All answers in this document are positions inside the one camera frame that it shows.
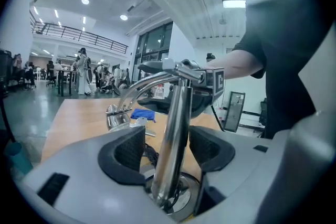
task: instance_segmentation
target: blue trash can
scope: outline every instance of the blue trash can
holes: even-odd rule
[[[25,175],[33,169],[31,162],[19,142],[14,142],[9,145],[5,150],[5,155],[14,163],[15,167]]]

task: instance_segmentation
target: rectangular ceiling light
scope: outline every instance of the rectangular ceiling light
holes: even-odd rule
[[[246,8],[246,0],[223,0],[224,8]]]

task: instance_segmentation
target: black t-shirt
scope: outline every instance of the black t-shirt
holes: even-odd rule
[[[326,36],[333,6],[330,0],[247,0],[246,32],[234,49],[264,65],[252,76],[266,72],[266,138],[315,112],[298,73]]]

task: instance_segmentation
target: shiny floor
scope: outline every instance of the shiny floor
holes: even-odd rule
[[[60,97],[57,93],[56,87],[46,87],[46,81],[42,80],[36,81],[35,89],[18,89],[16,92],[10,92],[4,100],[12,133],[15,139],[23,144],[33,165],[40,163],[48,130],[64,99],[118,98],[117,95],[100,92],[86,96],[73,91],[72,96],[67,97]],[[2,120],[0,128],[5,129]]]

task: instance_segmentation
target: round ceiling light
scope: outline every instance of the round ceiling light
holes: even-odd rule
[[[82,3],[83,3],[84,5],[88,5],[88,4],[90,3],[90,1],[89,1],[89,0],[82,0]]]
[[[127,20],[128,17],[127,17],[126,15],[120,15],[120,19],[122,19],[122,20]]]

